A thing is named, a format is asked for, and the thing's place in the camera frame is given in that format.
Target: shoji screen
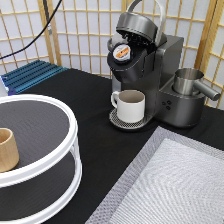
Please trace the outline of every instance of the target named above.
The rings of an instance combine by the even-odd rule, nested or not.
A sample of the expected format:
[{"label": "shoji screen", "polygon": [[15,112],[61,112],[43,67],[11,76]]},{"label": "shoji screen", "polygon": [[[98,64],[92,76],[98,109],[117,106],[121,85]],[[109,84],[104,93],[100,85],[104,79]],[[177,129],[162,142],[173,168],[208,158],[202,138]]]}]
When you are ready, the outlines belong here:
[{"label": "shoji screen", "polygon": [[201,70],[205,82],[222,94],[219,101],[207,101],[212,107],[224,110],[224,0],[219,0],[210,29]]},{"label": "shoji screen", "polygon": [[[159,0],[166,8],[164,33],[184,37],[180,67],[194,67],[210,0]],[[159,24],[159,8],[154,0],[143,0],[135,12]]]},{"label": "shoji screen", "polygon": [[[57,2],[48,0],[50,12]],[[54,44],[62,65],[109,76],[107,41],[115,33],[125,6],[122,0],[63,0],[56,25],[52,23],[52,30],[57,29]]]},{"label": "shoji screen", "polygon": [[[43,29],[46,19],[40,13],[43,8],[39,0],[1,0],[0,1],[0,55],[4,56],[20,50],[30,43]],[[0,75],[21,67],[33,60],[52,60],[51,47],[46,43],[48,31],[35,44],[15,56],[0,61]]]}]

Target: two-tier organizer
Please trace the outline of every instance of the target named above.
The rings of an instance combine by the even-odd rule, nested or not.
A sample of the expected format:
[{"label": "two-tier organizer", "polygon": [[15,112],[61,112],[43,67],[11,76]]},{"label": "two-tier organizer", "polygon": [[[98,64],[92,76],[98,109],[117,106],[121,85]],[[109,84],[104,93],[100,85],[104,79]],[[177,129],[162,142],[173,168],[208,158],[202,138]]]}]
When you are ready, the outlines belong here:
[{"label": "two-tier organizer", "polygon": [[42,223],[71,200],[80,184],[75,116],[51,97],[2,97],[0,127],[13,131],[20,155],[13,170],[0,173],[0,223]]}]

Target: mug handle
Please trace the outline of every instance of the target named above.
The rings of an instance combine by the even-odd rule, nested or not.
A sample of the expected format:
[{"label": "mug handle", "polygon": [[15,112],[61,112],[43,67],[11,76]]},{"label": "mug handle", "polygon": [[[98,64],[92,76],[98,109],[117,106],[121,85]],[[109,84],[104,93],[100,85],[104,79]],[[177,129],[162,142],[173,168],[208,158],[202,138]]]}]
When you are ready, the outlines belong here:
[{"label": "mug handle", "polygon": [[117,96],[117,97],[119,96],[118,91],[113,92],[112,95],[111,95],[111,103],[115,108],[117,108],[117,104],[115,103],[115,100],[114,100],[115,96]]}]

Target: wooden cup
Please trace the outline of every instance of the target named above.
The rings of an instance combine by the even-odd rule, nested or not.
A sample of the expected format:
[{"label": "wooden cup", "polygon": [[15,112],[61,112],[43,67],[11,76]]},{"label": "wooden cup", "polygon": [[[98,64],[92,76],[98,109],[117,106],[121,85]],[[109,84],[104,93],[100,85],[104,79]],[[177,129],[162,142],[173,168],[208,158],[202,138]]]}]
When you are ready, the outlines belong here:
[{"label": "wooden cup", "polygon": [[11,170],[18,162],[19,153],[13,132],[0,128],[0,173]]}]

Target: stainless steel milk frother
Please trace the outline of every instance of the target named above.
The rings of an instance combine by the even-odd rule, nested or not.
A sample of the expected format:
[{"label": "stainless steel milk frother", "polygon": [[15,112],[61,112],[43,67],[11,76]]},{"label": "stainless steel milk frother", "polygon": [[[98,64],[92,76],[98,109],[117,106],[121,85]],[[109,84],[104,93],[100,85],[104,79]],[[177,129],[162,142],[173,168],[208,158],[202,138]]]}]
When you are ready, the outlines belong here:
[{"label": "stainless steel milk frother", "polygon": [[213,101],[220,98],[221,94],[202,82],[204,74],[194,68],[182,68],[175,72],[173,89],[185,96],[192,96],[199,92]]}]

